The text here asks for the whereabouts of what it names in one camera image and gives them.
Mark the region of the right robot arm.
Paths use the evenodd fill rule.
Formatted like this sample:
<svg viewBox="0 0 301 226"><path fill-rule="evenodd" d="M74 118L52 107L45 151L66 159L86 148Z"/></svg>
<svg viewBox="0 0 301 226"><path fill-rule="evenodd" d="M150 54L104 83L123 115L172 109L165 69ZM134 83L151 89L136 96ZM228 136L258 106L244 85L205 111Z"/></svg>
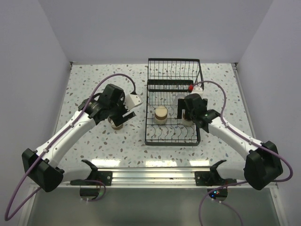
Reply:
<svg viewBox="0 0 301 226"><path fill-rule="evenodd" d="M220 160L202 176L207 186L223 185L230 180L244 180L256 190L263 189L283 173L278 150L274 143L262 142L232 129L222 115L214 109L207 109L207 99L199 94L180 98L177 117L191 121L199 129L218 137L233 148L244 160L243 163L229 163Z"/></svg>

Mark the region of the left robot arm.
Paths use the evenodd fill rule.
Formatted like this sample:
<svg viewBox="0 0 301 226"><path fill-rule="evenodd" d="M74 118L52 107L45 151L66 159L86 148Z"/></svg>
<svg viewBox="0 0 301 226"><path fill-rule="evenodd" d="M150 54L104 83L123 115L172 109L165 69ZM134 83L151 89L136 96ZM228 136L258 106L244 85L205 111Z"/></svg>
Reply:
<svg viewBox="0 0 301 226"><path fill-rule="evenodd" d="M116 85L108 84L102 93L85 99L71 119L46 143L32 151L22 153L24 171L45 192L51 192L62 182L82 180L87 185L99 178L98 168L88 160L84 166L63 170L60 161L75 143L100 122L110 118L120 126L135 117L133 109L143 103L141 97L132 92L128 95Z"/></svg>

